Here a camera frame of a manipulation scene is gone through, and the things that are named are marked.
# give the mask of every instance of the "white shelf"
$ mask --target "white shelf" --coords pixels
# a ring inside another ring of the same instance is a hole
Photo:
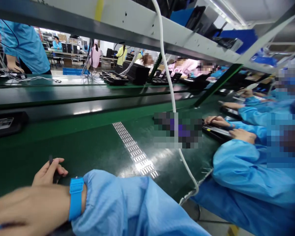
[[[104,1],[100,21],[94,20],[97,0],[0,1],[0,18],[51,30],[160,51],[160,32],[156,13],[131,1]],[[220,63],[240,63],[240,55],[163,17],[167,53]],[[272,69],[244,63],[246,68],[265,73]]]

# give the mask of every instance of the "blue anti-static wrist strap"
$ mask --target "blue anti-static wrist strap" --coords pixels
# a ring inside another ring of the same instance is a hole
[[[70,201],[69,221],[75,220],[81,215],[83,185],[84,185],[83,177],[71,179],[71,182],[70,182],[71,201]]]

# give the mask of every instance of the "worker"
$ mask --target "worker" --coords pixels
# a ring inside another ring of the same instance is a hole
[[[54,37],[54,41],[52,42],[52,45],[54,49],[62,50],[62,43],[59,41],[59,38],[56,35]]]
[[[153,70],[154,61],[152,56],[148,53],[146,53],[140,59],[136,60],[135,63],[150,68],[150,72]]]
[[[254,235],[295,235],[295,126],[268,132],[220,116],[205,124],[227,128],[233,139],[217,150],[212,178],[192,200]]]
[[[260,101],[253,98],[253,92],[244,89],[242,96],[246,97],[244,105],[237,103],[224,103],[223,106],[237,110],[242,119],[258,126],[274,125],[275,121],[290,115],[290,105],[295,101],[295,64],[289,63],[290,69],[280,72],[279,80],[276,81],[276,100],[269,102],[267,106],[258,107]]]
[[[5,225],[0,235],[48,235],[69,219],[70,187],[51,184],[55,171],[68,174],[61,161],[47,162],[32,187],[0,198],[0,225]],[[71,222],[76,236],[209,236],[149,177],[118,178],[91,170],[83,180],[81,199],[74,202],[82,211]]]
[[[90,59],[89,59],[89,64],[92,68],[97,68],[99,64],[99,59],[101,57],[102,51],[98,47],[98,41],[94,40],[94,46],[91,49],[90,52]]]
[[[116,54],[116,57],[118,57],[118,60],[117,60],[117,65],[121,66],[123,65],[124,61],[125,61],[125,55],[127,55],[127,49],[126,49],[126,46],[123,45],[122,47],[119,48],[117,54]]]
[[[196,60],[188,59],[186,57],[178,57],[177,60],[173,63],[168,65],[168,70],[172,71],[170,76],[174,76],[175,73],[181,73],[181,78],[187,78],[188,74],[194,71],[199,62]]]
[[[43,44],[33,26],[0,19],[0,34],[10,71],[51,74]],[[17,59],[21,68],[16,65]]]

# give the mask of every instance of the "hand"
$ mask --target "hand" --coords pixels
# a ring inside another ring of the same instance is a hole
[[[59,163],[64,162],[63,158],[55,158],[51,165],[49,161],[36,173],[32,186],[51,185],[53,182],[53,175],[55,171],[62,176],[66,176],[68,171],[64,169]]]
[[[256,95],[258,97],[265,97],[266,95],[264,93],[255,92],[253,95]]]
[[[251,144],[255,144],[255,139],[257,138],[254,133],[250,133],[244,129],[233,129],[230,130],[229,133],[233,139],[243,140]]]
[[[82,192],[82,213],[87,188]],[[24,187],[0,198],[0,236],[45,236],[69,218],[69,187],[47,185]]]
[[[7,68],[11,72],[24,73],[24,70],[16,65],[16,63],[7,63]]]
[[[245,97],[245,98],[248,98],[248,97],[253,97],[253,92],[251,89],[241,89],[239,90],[237,93],[240,93],[240,92],[244,92],[241,96],[242,97]]]
[[[233,110],[238,110],[239,108],[244,107],[244,105],[241,105],[238,103],[224,103],[222,106],[233,109]]]
[[[204,119],[204,124],[214,124],[219,127],[230,127],[231,124],[224,120],[221,116],[208,116]]]

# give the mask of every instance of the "yellow shirt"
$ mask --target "yellow shirt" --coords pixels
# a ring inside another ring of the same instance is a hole
[[[141,57],[142,57],[142,54],[139,53],[138,56],[137,56],[137,58],[135,60],[139,60]]]
[[[118,57],[117,65],[122,66],[127,56],[127,48],[124,51],[124,47],[120,47],[116,56]]]

